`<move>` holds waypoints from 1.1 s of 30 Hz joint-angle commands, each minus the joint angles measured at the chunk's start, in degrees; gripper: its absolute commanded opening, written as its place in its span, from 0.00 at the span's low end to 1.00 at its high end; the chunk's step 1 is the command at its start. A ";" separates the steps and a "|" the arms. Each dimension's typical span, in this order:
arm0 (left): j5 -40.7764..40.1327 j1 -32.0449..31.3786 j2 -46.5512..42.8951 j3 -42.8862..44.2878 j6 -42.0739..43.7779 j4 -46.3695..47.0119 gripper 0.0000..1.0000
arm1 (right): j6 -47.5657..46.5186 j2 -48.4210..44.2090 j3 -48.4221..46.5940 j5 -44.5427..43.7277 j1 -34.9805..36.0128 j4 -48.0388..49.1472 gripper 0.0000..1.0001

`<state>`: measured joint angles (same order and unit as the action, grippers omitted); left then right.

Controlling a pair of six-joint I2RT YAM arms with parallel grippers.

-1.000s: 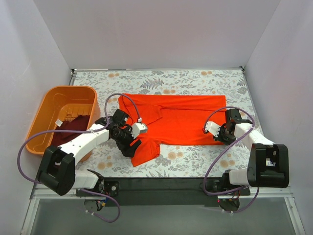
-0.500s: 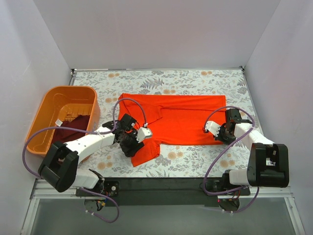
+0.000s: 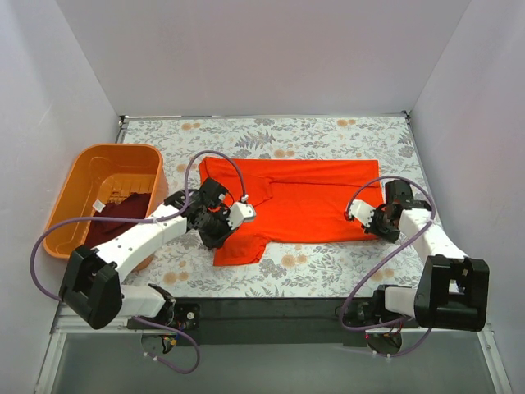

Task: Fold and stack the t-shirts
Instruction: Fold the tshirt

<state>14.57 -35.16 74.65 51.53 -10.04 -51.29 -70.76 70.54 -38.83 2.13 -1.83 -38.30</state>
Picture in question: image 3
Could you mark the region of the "orange t-shirt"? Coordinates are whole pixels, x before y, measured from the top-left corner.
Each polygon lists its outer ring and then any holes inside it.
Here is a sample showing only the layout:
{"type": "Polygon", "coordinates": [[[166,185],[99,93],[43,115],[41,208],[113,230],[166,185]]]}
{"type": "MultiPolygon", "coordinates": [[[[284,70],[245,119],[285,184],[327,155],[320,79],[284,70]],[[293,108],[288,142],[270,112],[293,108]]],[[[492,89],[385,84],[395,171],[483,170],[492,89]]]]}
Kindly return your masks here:
{"type": "Polygon", "coordinates": [[[202,179],[225,186],[231,203],[247,194],[256,211],[253,222],[230,236],[214,256],[217,266],[257,263],[267,244],[367,241],[371,235],[345,217],[357,195],[372,207],[383,202],[376,160],[238,159],[206,157],[202,179]]]}

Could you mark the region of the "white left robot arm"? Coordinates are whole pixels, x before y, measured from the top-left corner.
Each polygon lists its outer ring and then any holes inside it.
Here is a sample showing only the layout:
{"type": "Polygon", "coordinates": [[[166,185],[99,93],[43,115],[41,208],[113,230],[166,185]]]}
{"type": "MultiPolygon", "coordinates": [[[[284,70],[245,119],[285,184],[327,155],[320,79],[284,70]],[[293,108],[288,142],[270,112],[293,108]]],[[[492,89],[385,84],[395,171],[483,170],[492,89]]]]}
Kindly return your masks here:
{"type": "Polygon", "coordinates": [[[167,197],[144,223],[70,255],[59,298],[91,328],[106,327],[115,318],[140,317],[156,328],[176,324],[176,299],[158,285],[127,286],[123,281],[146,258],[189,231],[196,231],[209,249],[222,247],[239,227],[255,217],[241,200],[226,205],[227,189],[207,178],[197,190],[167,197]]]}

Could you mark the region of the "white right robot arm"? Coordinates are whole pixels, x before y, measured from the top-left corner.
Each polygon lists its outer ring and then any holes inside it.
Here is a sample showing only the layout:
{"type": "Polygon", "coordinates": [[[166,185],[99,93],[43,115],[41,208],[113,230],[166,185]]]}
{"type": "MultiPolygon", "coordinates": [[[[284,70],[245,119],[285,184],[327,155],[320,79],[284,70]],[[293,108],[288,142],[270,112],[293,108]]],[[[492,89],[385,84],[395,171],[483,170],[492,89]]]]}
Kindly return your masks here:
{"type": "Polygon", "coordinates": [[[396,179],[385,184],[386,200],[377,207],[356,199],[348,213],[362,229],[385,241],[401,235],[424,263],[414,288],[381,285],[373,295],[372,319],[390,326],[399,317],[413,318],[425,328],[479,332],[486,324],[490,269],[457,247],[431,218],[427,201],[415,199],[411,185],[396,179]]]}

